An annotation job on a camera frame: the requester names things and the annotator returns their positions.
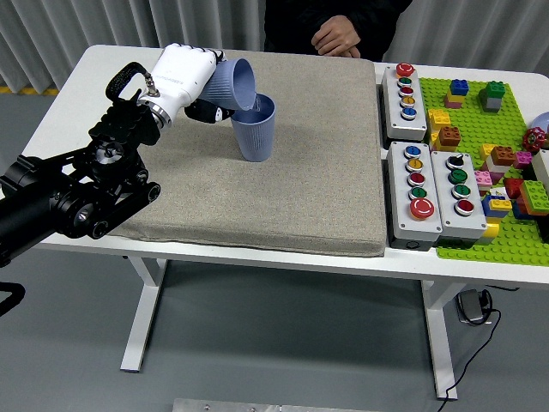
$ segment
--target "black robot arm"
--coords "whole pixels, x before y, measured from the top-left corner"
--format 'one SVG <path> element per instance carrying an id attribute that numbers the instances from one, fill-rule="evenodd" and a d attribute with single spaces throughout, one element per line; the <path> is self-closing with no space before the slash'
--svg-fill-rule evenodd
<path id="1" fill-rule="evenodd" d="M 55 232 L 99 239 L 159 196 L 137 153 L 141 143 L 156 144 L 159 128 L 149 107 L 137 104 L 141 90 L 119 97 L 137 73 L 150 78 L 131 63 L 111 80 L 112 105 L 89 131 L 87 147 L 44 160 L 21 155 L 0 177 L 0 267 Z M 63 173 L 67 165 L 74 172 Z"/>

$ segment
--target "brown lego brick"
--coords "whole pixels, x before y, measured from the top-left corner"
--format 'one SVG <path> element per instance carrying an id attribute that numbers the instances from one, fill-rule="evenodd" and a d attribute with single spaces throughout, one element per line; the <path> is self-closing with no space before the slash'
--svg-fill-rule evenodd
<path id="1" fill-rule="evenodd" d="M 441 146 L 457 146 L 462 139 L 460 130 L 457 127 L 443 127 L 438 133 Z"/>
<path id="2" fill-rule="evenodd" d="M 509 146 L 496 146 L 490 156 L 496 166 L 513 166 L 516 160 L 515 152 Z"/>

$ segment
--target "person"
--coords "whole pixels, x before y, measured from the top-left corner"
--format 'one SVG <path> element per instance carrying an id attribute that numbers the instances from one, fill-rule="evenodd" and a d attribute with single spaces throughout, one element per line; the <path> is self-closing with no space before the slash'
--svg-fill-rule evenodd
<path id="1" fill-rule="evenodd" d="M 267 0 L 266 52 L 381 61 L 412 0 Z"/>

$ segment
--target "gray floor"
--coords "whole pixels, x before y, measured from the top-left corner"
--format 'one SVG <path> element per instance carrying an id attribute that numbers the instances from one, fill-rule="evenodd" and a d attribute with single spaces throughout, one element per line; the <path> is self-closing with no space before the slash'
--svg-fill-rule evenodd
<path id="1" fill-rule="evenodd" d="M 0 94 L 0 168 L 51 102 Z M 32 249 L 0 281 L 27 288 L 0 318 L 2 412 L 168 412 L 177 397 L 377 411 L 440 405 L 418 282 L 172 262 L 142 372 L 122 373 L 142 286 L 127 260 Z M 548 292 L 492 296 L 501 324 L 444 410 L 547 410 Z M 446 316 L 461 371 L 491 326 L 460 324 L 452 305 Z"/>

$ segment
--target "person's hand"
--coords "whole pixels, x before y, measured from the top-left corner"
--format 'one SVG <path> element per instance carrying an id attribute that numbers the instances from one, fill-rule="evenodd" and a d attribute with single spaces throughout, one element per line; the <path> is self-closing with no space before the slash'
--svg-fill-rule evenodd
<path id="1" fill-rule="evenodd" d="M 311 40 L 321 56 L 339 56 L 359 42 L 353 24 L 344 15 L 335 15 L 322 24 Z"/>
<path id="2" fill-rule="evenodd" d="M 340 58 L 360 58 L 360 51 L 357 49 L 356 45 L 354 45 L 349 50 L 340 53 L 339 56 Z"/>

